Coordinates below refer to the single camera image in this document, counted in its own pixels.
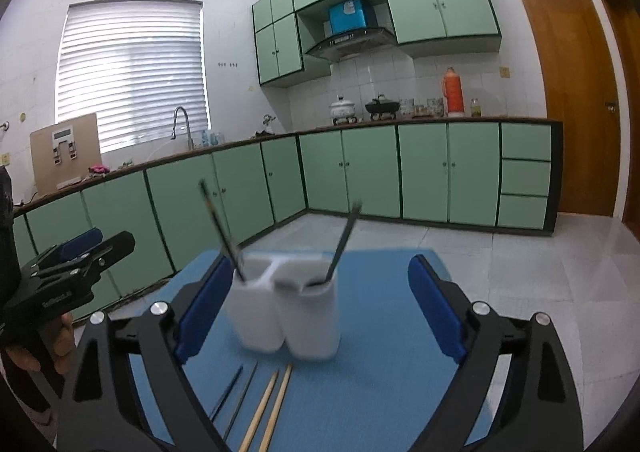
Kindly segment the left hand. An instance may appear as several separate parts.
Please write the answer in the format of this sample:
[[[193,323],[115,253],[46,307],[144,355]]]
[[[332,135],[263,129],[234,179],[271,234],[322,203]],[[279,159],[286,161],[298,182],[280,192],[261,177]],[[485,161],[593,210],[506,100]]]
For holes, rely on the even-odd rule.
[[[73,316],[70,312],[49,322],[38,332],[36,342],[43,344],[60,375],[66,375],[72,366],[76,349]],[[39,372],[41,364],[25,346],[9,346],[6,348],[9,359],[27,372]]]

